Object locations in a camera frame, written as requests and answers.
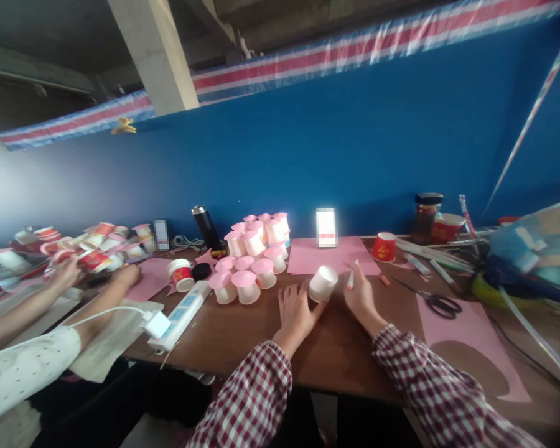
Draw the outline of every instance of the person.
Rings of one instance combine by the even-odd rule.
[[[155,365],[125,365],[104,385],[55,381],[113,312],[71,325],[118,306],[141,278],[135,265],[115,271],[106,289],[67,319],[64,329],[5,349],[80,276],[73,255],[46,286],[0,315],[0,448],[118,446],[145,412],[194,426],[211,401],[211,390],[199,380]]]
[[[470,375],[432,353],[412,333],[382,318],[371,284],[356,264],[346,304],[373,341],[372,356],[386,370],[436,447],[539,447],[541,444],[500,416]],[[292,390],[291,358],[322,315],[309,310],[307,284],[279,291],[281,327],[241,362],[209,406],[187,447],[264,447],[273,441]]]

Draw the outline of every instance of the wooden table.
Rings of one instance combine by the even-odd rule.
[[[364,240],[364,243],[370,246],[373,240]],[[168,257],[193,260],[196,255],[196,251],[187,249]],[[380,266],[388,279],[394,275],[420,289],[453,295],[438,275],[425,283],[414,271],[386,263],[380,263]],[[300,283],[309,277],[282,273],[272,289],[261,291],[261,297],[248,306],[241,305],[238,300],[221,306],[212,293],[168,357],[167,364],[228,377],[258,342],[270,339],[280,328],[278,288]],[[396,281],[392,281],[391,287],[386,287],[378,278],[368,279],[373,286],[379,313],[400,330],[411,331],[424,339],[414,294]],[[455,279],[461,286],[466,287],[468,284],[466,278],[455,276]],[[165,314],[169,314],[184,296],[175,293],[166,297],[168,289],[165,288],[152,299],[165,305]],[[366,396],[404,405],[400,394],[371,357],[369,336],[351,316],[340,291],[341,288],[337,287],[319,324],[292,359],[295,384],[318,391]],[[558,368],[510,311],[490,306],[485,306],[485,309],[517,345],[560,378]],[[538,304],[525,315],[560,354],[560,313],[549,305]],[[532,403],[519,404],[496,399],[496,395],[507,392],[506,380],[490,361],[473,348],[461,343],[444,342],[436,344],[432,350],[452,366],[473,375],[482,384],[488,402],[515,424],[536,436],[552,430],[560,432],[560,387],[540,373],[504,339],[501,340]],[[146,341],[147,337],[142,335],[124,356],[162,363],[163,356],[156,355]]]

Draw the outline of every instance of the white cable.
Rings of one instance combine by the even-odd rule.
[[[199,246],[203,246],[203,244],[205,243],[205,241],[200,240],[198,238],[194,239],[194,240],[189,240],[186,236],[184,235],[177,235],[174,237],[174,239],[172,240],[172,244],[176,247],[182,248],[182,249],[186,249],[186,248],[193,248],[195,250],[201,250],[201,247]]]
[[[550,347],[550,345],[545,341],[545,339],[542,338],[541,335],[537,333],[537,331],[533,328],[533,326],[531,326],[531,324],[525,319],[525,317],[518,310],[514,302],[510,300],[510,297],[508,297],[506,290],[504,290],[504,288],[502,288],[501,286],[499,287],[499,290],[502,293],[502,297],[504,297],[506,304],[512,310],[512,313],[514,313],[516,318],[521,322],[521,324],[523,324],[525,329],[531,334],[531,336],[533,336],[533,338],[537,341],[537,343],[541,346],[541,348],[543,348],[543,350],[554,360],[554,362],[560,368],[560,356],[554,351],[552,347]]]
[[[59,328],[56,328],[54,331],[51,331],[50,333],[46,333],[46,334],[44,334],[44,335],[36,336],[36,337],[34,337],[34,338],[32,338],[32,339],[28,339],[28,340],[26,340],[26,341],[24,341],[24,342],[18,343],[17,345],[13,345],[13,346],[11,346],[11,347],[3,348],[2,350],[0,350],[0,353],[4,353],[4,352],[7,352],[8,350],[12,350],[12,349],[14,349],[14,348],[18,348],[18,347],[20,347],[21,345],[28,344],[28,343],[30,343],[30,342],[33,342],[33,341],[36,340],[36,339],[45,338],[46,336],[48,336],[48,334],[49,334],[49,335],[53,335],[53,334],[58,333],[58,332],[61,332],[61,331],[66,331],[66,330],[68,330],[69,328],[74,328],[74,327],[76,327],[76,326],[78,326],[78,325],[81,325],[81,324],[84,323],[84,322],[87,322],[88,320],[93,319],[94,317],[101,316],[102,314],[106,314],[107,312],[114,311],[114,310],[117,310],[117,309],[129,309],[129,310],[133,310],[133,311],[138,311],[138,312],[140,312],[140,313],[143,314],[143,315],[145,315],[145,313],[146,313],[146,312],[143,311],[142,309],[140,309],[140,308],[135,308],[135,307],[120,306],[120,307],[110,308],[110,309],[104,310],[104,311],[102,311],[102,312],[99,312],[99,313],[97,313],[97,314],[94,314],[93,316],[89,316],[89,317],[87,317],[86,319],[80,320],[79,322],[75,322],[75,323],[72,324],[72,325],[67,325],[66,327],[59,327]]]

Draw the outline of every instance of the marker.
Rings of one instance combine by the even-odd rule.
[[[404,254],[406,261],[411,263],[422,275],[431,275],[431,271],[426,268],[425,264],[420,262],[411,254]]]
[[[355,260],[355,264],[357,266],[359,265],[359,259],[358,258]],[[349,291],[352,291],[354,288],[355,288],[355,272],[350,271],[350,275],[348,277],[347,289]]]
[[[460,287],[456,284],[454,280],[452,280],[452,277],[450,277],[448,273],[442,269],[442,266],[440,266],[436,260],[429,260],[429,264],[431,264],[434,267],[434,269],[437,271],[437,273],[440,274],[444,280],[446,280],[446,283],[448,283],[450,289],[452,289],[457,294],[462,294]]]

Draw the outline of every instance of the red checkered sleeve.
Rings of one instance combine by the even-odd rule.
[[[186,446],[267,446],[291,390],[291,362],[282,349],[272,341],[259,344],[224,384]]]
[[[450,367],[412,333],[388,325],[373,348],[433,446],[542,446],[486,403],[475,378]]]

